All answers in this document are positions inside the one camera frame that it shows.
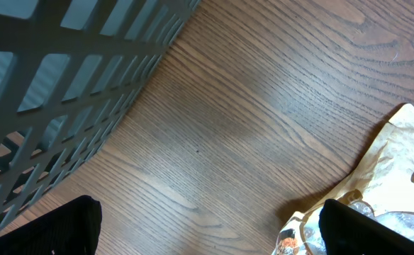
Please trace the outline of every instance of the food package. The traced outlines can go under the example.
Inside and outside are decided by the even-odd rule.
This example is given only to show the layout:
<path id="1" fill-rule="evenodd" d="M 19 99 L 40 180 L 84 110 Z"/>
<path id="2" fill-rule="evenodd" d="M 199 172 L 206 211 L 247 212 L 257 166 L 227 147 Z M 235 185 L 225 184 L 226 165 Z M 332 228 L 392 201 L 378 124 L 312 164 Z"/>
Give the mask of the food package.
<path id="1" fill-rule="evenodd" d="M 319 213 L 333 198 L 414 242 L 414 107 L 384 125 L 357 168 L 280 231 L 273 255 L 326 254 Z"/>

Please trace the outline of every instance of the gray basket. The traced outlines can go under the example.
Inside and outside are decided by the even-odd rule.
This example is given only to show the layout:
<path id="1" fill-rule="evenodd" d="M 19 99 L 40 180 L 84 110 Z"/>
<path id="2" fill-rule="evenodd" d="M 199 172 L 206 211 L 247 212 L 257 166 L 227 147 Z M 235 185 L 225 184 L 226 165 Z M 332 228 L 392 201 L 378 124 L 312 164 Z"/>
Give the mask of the gray basket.
<path id="1" fill-rule="evenodd" d="M 0 0 L 0 229 L 97 153 L 200 0 Z"/>

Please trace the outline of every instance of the plastic lattice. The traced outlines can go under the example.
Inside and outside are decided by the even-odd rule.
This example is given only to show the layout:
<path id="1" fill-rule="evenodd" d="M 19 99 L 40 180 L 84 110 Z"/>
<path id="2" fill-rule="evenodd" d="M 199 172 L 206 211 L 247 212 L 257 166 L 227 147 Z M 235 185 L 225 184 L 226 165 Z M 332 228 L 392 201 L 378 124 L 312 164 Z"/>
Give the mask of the plastic lattice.
<path id="1" fill-rule="evenodd" d="M 101 149 L 199 0 L 21 2 L 0 6 L 0 229 Z"/>

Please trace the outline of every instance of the wooden table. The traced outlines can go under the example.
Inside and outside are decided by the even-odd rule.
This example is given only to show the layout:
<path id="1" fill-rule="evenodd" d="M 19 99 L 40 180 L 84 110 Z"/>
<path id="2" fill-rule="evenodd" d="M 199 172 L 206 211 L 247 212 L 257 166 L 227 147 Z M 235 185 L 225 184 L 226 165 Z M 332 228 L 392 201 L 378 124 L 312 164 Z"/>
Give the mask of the wooden table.
<path id="1" fill-rule="evenodd" d="M 270 254 L 414 105 L 414 0 L 203 0 L 103 151 L 10 227 L 89 194 L 98 254 Z"/>

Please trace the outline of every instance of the black object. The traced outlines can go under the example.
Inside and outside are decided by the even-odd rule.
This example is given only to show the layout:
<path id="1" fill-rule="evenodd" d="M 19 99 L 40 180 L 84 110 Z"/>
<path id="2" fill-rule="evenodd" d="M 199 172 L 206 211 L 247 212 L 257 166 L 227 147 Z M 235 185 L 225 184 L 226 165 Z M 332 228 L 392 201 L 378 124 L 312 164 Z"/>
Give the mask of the black object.
<path id="1" fill-rule="evenodd" d="M 94 255 L 100 227 L 100 202 L 83 195 L 0 237 L 0 254 Z"/>
<path id="2" fill-rule="evenodd" d="M 328 255 L 414 254 L 414 242 L 334 199 L 325 201 L 319 227 Z"/>
<path id="3" fill-rule="evenodd" d="M 101 149 L 199 1 L 0 0 L 0 230 Z"/>

